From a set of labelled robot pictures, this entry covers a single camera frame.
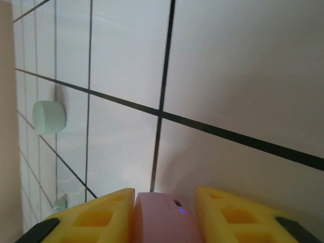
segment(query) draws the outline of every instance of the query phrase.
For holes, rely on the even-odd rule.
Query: beige wall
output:
[[[0,1],[0,243],[22,234],[11,4]]]

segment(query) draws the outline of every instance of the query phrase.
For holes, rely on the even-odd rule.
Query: sponge hole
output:
[[[255,224],[258,220],[247,210],[227,208],[222,209],[227,223],[229,224]]]
[[[112,212],[88,211],[81,214],[74,223],[77,227],[104,227],[109,224]]]

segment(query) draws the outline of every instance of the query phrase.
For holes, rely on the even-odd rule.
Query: mint green cylinder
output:
[[[32,110],[32,122],[39,135],[58,133],[66,126],[65,109],[56,101],[37,101]]]

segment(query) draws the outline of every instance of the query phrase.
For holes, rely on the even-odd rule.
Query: pink plastic body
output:
[[[134,207],[132,243],[202,243],[189,209],[173,195],[139,193]]]

